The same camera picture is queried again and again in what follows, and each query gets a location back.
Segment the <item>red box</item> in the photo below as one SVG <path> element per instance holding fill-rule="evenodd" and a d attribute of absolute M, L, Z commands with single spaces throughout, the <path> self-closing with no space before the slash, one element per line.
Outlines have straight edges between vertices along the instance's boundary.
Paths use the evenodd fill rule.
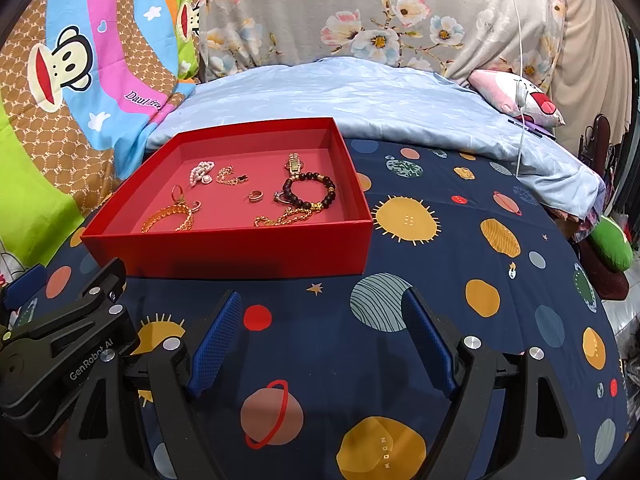
<path fill-rule="evenodd" d="M 305 222 L 255 227 L 257 216 L 275 219 L 285 206 L 273 201 L 289 177 L 289 153 L 298 152 L 304 171 L 329 175 L 337 197 Z M 190 187 L 191 168 L 212 160 L 214 181 Z M 236 186 L 215 181 L 233 166 Z M 186 201 L 202 203 L 190 231 L 174 231 L 175 214 L 140 228 L 149 215 L 171 205 L 174 185 Z M 264 199 L 250 203 L 252 190 Z M 303 200 L 321 201 L 326 188 L 295 182 Z M 335 276 L 364 272 L 373 221 L 347 147 L 331 118 L 261 121 L 204 128 L 175 136 L 120 186 L 92 219 L 82 241 L 100 265 L 121 258 L 127 273 L 153 278 L 257 279 Z"/>

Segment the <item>pink and white pillow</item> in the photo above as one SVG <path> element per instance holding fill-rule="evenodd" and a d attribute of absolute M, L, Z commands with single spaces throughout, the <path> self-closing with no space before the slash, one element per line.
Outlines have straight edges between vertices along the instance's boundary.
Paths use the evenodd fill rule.
<path fill-rule="evenodd" d="M 516 104 L 519 80 L 519 75 L 493 70 L 474 70 L 469 76 L 469 82 L 491 106 L 514 118 L 521 117 Z M 524 118 L 543 128 L 564 126 L 562 114 L 551 99 L 533 83 L 522 81 L 529 93 L 522 109 Z"/>

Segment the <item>pink stripe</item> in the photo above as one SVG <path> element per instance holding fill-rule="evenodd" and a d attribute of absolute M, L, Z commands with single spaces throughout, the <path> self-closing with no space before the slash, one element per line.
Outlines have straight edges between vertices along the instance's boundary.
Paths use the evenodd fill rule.
<path fill-rule="evenodd" d="M 129 67 L 124 61 L 124 52 L 116 26 L 116 0 L 87 0 L 87 7 L 89 21 L 94 32 L 93 39 L 102 89 L 116 99 L 118 106 L 124 112 L 154 115 L 157 111 L 156 107 L 145 106 L 125 99 L 125 95 L 133 95 L 131 94 L 133 91 L 138 97 L 146 99 L 145 102 L 156 101 L 162 106 L 166 102 L 167 96 L 149 88 L 129 71 Z M 102 20 L 107 23 L 107 30 L 98 34 L 96 31 Z"/>
<path fill-rule="evenodd" d="M 173 112 L 175 110 L 175 106 L 172 105 L 171 103 L 165 104 L 162 107 L 162 110 L 160 110 L 156 116 L 151 119 L 151 123 L 153 124 L 160 124 L 162 121 L 164 121 L 164 118 L 167 117 L 167 115 L 169 115 L 171 112 Z"/>

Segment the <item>white cable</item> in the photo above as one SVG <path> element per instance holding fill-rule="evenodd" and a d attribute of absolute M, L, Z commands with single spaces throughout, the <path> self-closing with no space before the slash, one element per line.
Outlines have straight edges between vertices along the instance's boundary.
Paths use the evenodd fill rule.
<path fill-rule="evenodd" d="M 516 9 L 516 18 L 518 19 L 518 42 L 520 43 L 520 81 L 518 81 L 516 85 L 516 102 L 518 100 L 518 87 L 523 83 L 523 74 L 524 74 L 524 55 L 522 53 L 522 25 L 520 23 L 520 13 L 518 12 L 518 6 L 516 5 L 516 0 L 513 0 L 513 7 Z M 516 164 L 516 178 L 520 173 L 520 158 L 522 157 L 522 143 L 524 142 L 524 132 L 525 132 L 525 123 L 524 123 L 524 112 L 522 108 L 527 102 L 527 98 L 529 97 L 529 89 L 527 88 L 527 93 L 524 98 L 524 102 L 518 106 L 518 110 L 520 111 L 520 118 L 522 119 L 522 134 L 520 135 L 520 146 L 518 147 L 518 162 Z"/>

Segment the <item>navy blue bedsheet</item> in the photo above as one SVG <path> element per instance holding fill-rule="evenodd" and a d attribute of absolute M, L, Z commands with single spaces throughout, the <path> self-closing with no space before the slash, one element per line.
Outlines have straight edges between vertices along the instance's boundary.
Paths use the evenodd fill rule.
<path fill-rule="evenodd" d="M 242 295 L 244 326 L 196 404 L 229 478 L 411 478 L 449 403 L 404 330 L 400 296 L 410 284 L 465 335 L 504 352 L 544 350 L 574 414 L 587 478 L 597 478 L 625 439 L 619 355 L 551 219 L 485 158 L 372 140 L 349 147 L 377 227 L 364 275 L 127 281 L 121 302 L 146 349 L 188 331 L 228 288 Z M 317 243 L 299 248 L 301 265 Z M 75 234 L 50 263 L 34 314 L 71 301 L 96 270 Z M 29 315 L 23 308 L 20 320 Z M 153 403 L 142 395 L 151 450 L 171 477 Z M 497 392 L 469 478 L 484 471 L 500 409 Z"/>

